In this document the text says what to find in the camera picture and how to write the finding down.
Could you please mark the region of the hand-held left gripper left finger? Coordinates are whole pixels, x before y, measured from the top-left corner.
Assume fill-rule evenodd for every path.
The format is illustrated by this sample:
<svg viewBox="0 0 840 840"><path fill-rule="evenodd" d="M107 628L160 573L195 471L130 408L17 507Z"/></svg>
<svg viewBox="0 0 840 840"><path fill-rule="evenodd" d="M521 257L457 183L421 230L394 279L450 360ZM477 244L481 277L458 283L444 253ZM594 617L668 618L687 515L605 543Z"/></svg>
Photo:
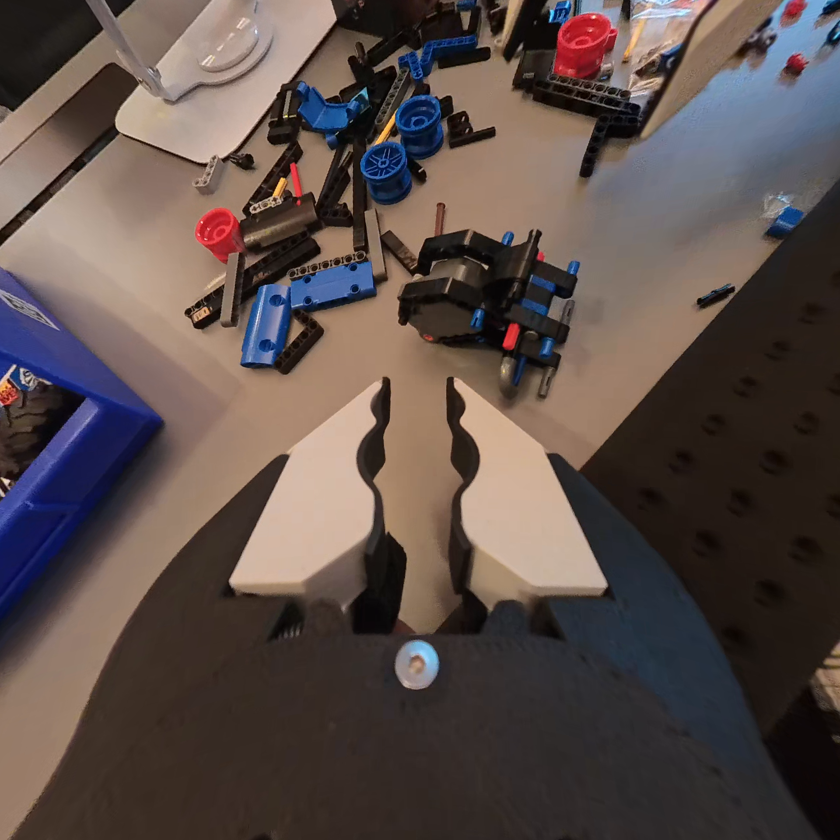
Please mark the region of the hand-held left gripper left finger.
<svg viewBox="0 0 840 840"><path fill-rule="evenodd" d="M386 530L375 478L391 417L388 377L292 446L228 584L237 595L336 602L361 634L389 634L406 554Z"/></svg>

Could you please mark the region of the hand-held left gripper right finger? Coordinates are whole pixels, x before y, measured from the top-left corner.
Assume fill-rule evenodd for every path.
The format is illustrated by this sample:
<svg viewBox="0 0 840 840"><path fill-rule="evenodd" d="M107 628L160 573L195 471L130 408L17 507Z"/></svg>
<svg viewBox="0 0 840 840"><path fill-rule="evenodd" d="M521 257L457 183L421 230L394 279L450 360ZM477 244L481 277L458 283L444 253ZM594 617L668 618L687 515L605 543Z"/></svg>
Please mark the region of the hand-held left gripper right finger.
<svg viewBox="0 0 840 840"><path fill-rule="evenodd" d="M446 382L451 502L448 568L460 603L449 634L475 634L494 608L526 616L557 599L599 599L607 579L550 454L457 377Z"/></svg>

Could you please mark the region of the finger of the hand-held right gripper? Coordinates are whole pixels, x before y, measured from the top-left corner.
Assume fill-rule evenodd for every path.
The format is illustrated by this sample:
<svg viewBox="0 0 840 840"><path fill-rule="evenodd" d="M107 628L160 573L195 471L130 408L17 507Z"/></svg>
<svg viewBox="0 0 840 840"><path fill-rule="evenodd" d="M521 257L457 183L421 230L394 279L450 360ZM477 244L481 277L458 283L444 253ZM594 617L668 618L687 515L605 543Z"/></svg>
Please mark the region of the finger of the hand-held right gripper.
<svg viewBox="0 0 840 840"><path fill-rule="evenodd" d="M520 47L556 50L559 26L550 22L554 1L510 1L502 31L501 54L513 60Z"/></svg>
<svg viewBox="0 0 840 840"><path fill-rule="evenodd" d="M662 86L640 118L639 138L648 140L703 91L781 1L713 1L688 30Z"/></svg>

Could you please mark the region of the clear bag of small parts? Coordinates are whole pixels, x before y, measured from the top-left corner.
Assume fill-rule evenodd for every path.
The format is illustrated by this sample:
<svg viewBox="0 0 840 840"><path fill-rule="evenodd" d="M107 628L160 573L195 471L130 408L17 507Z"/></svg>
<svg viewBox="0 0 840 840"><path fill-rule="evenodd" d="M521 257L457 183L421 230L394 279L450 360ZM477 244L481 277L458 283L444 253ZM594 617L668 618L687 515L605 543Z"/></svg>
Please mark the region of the clear bag of small parts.
<svg viewBox="0 0 840 840"><path fill-rule="evenodd" d="M628 66L630 92L659 87L676 61L677 54L697 17L708 1L626 2L631 36L638 19L647 23Z"/></svg>

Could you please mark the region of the partly built toy chassis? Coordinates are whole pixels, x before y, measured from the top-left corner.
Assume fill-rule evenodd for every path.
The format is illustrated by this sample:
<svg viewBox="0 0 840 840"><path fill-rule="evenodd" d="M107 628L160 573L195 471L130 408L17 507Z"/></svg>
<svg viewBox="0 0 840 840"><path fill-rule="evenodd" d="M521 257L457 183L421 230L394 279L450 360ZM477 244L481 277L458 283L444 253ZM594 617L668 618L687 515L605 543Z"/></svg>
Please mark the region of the partly built toy chassis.
<svg viewBox="0 0 840 840"><path fill-rule="evenodd" d="M466 229L427 238L397 295L398 323L427 343L496 350L500 364L504 355L523 355L526 368L540 372L537 397L546 400L569 338L581 263L548 262L541 236L533 229L515 244L512 233L498 240Z"/></svg>

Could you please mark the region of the black square toy panel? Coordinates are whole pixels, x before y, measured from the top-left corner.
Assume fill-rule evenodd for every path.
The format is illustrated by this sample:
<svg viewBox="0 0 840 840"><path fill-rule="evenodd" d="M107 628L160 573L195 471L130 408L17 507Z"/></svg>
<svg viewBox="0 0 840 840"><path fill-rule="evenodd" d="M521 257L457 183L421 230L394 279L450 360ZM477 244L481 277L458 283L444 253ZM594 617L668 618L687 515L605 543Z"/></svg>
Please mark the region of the black square toy panel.
<svg viewBox="0 0 840 840"><path fill-rule="evenodd" d="M546 81L553 73L555 55L555 49L523 50L511 82L512 88L530 91L534 81Z"/></svg>

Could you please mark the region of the red toy wheel rim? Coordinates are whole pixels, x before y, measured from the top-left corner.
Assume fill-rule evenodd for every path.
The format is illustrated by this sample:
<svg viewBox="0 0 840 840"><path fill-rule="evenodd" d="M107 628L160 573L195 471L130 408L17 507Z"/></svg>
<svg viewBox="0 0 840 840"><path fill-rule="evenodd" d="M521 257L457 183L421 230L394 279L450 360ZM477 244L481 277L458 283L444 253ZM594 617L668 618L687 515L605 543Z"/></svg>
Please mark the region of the red toy wheel rim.
<svg viewBox="0 0 840 840"><path fill-rule="evenodd" d="M200 245L223 263L233 253L246 252L239 220L225 207L216 207L202 215L196 222L194 235Z"/></svg>
<svg viewBox="0 0 840 840"><path fill-rule="evenodd" d="M586 79L602 67L605 53L614 48L617 30L603 14L579 14L565 22L558 33L553 74Z"/></svg>

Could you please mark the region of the blue angled toy beam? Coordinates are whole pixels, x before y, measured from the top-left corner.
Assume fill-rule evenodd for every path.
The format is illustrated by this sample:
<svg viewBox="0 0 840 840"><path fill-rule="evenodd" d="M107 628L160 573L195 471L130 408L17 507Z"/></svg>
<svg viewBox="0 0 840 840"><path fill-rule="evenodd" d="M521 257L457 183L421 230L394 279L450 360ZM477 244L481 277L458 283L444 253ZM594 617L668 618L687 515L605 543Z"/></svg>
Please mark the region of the blue angled toy beam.
<svg viewBox="0 0 840 840"><path fill-rule="evenodd" d="M470 52L477 49L477 46L476 35L430 40L423 46L420 53L409 51L399 56L397 65L400 69L407 69L412 79L420 81L429 76L435 60Z"/></svg>

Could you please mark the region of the blue spoked toy wheel rim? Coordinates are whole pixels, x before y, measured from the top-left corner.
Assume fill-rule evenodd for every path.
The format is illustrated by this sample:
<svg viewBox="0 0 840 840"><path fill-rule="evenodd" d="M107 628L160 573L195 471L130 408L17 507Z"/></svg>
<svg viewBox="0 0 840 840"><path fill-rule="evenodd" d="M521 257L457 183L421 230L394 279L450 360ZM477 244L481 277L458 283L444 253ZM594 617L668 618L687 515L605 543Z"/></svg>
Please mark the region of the blue spoked toy wheel rim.
<svg viewBox="0 0 840 840"><path fill-rule="evenodd" d="M380 205L404 200L413 188L404 147L386 141L372 145L362 156L360 171L371 198Z"/></svg>

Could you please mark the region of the blue curved toy panel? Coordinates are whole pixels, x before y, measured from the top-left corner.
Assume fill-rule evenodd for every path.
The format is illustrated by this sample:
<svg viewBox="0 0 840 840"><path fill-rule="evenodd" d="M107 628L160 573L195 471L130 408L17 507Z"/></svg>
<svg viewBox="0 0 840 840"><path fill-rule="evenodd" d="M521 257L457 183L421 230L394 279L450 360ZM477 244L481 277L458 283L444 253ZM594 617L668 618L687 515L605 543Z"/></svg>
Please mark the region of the blue curved toy panel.
<svg viewBox="0 0 840 840"><path fill-rule="evenodd" d="M257 290L248 317L240 365L247 369L274 366L286 348L291 320L291 289L280 283Z"/></svg>
<svg viewBox="0 0 840 840"><path fill-rule="evenodd" d="M288 278L293 311L336 308L376 295L373 269L368 260L302 266L291 270Z"/></svg>

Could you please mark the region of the blue toy fender piece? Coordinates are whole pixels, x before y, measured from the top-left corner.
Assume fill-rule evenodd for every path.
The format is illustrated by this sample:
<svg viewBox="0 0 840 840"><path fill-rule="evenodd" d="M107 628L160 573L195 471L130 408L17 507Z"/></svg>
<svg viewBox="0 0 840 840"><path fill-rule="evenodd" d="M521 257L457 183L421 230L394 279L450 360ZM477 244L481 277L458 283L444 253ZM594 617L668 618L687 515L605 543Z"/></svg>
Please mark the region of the blue toy fender piece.
<svg viewBox="0 0 840 840"><path fill-rule="evenodd" d="M367 87L347 102L327 102L318 89L301 81L297 84L297 97L298 117L308 130L322 134L333 151L341 144L341 132L370 107Z"/></svg>

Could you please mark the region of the blue storage bin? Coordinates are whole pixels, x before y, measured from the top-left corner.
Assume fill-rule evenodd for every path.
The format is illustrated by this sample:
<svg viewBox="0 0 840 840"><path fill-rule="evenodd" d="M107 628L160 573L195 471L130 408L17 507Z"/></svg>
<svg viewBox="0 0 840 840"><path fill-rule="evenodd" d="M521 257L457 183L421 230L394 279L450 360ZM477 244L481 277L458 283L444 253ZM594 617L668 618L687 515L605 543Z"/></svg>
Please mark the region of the blue storage bin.
<svg viewBox="0 0 840 840"><path fill-rule="evenodd" d="M2 495L5 618L163 421L5 269L1 301L2 383L58 385L85 398Z"/></svg>

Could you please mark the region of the dark grey toy beam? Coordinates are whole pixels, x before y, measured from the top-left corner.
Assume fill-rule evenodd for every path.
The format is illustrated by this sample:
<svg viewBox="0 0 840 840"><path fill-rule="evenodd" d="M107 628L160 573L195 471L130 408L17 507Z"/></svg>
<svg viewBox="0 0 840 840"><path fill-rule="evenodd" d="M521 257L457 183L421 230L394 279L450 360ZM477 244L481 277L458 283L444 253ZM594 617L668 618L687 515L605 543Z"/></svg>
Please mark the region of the dark grey toy beam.
<svg viewBox="0 0 840 840"><path fill-rule="evenodd" d="M225 329L232 329L238 326L244 285L245 262L245 254L241 251L232 252L227 258L219 316L220 324Z"/></svg>

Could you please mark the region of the black toy tire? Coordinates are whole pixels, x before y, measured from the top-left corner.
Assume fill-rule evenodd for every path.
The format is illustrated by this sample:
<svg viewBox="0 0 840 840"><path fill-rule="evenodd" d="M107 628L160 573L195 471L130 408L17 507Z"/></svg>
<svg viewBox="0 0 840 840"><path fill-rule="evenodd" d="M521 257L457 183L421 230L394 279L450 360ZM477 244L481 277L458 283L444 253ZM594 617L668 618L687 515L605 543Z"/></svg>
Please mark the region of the black toy tire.
<svg viewBox="0 0 840 840"><path fill-rule="evenodd" d="M26 390L9 379L2 383L1 397L1 480L5 495L85 398L52 384L39 383Z"/></svg>

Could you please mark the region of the black toy cylinder piece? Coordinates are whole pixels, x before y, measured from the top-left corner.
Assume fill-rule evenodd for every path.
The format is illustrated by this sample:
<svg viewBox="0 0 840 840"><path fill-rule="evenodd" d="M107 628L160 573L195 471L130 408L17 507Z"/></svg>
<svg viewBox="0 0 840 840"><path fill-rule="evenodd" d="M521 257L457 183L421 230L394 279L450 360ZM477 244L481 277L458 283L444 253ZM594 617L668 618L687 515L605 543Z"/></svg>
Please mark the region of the black toy cylinder piece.
<svg viewBox="0 0 840 840"><path fill-rule="evenodd" d="M246 250L258 251L294 235L315 233L321 227L316 199L312 193L306 193L248 216L240 223L240 232Z"/></svg>

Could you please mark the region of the person's plaid shirt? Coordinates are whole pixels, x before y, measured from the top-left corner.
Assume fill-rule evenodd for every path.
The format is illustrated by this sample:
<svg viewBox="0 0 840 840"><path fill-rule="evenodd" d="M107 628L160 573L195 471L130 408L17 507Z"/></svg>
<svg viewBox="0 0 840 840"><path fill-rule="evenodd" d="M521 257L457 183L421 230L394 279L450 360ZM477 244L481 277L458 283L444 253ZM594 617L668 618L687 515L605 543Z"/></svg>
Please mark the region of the person's plaid shirt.
<svg viewBox="0 0 840 840"><path fill-rule="evenodd" d="M810 680L812 697L823 722L839 741L839 642L817 667Z"/></svg>

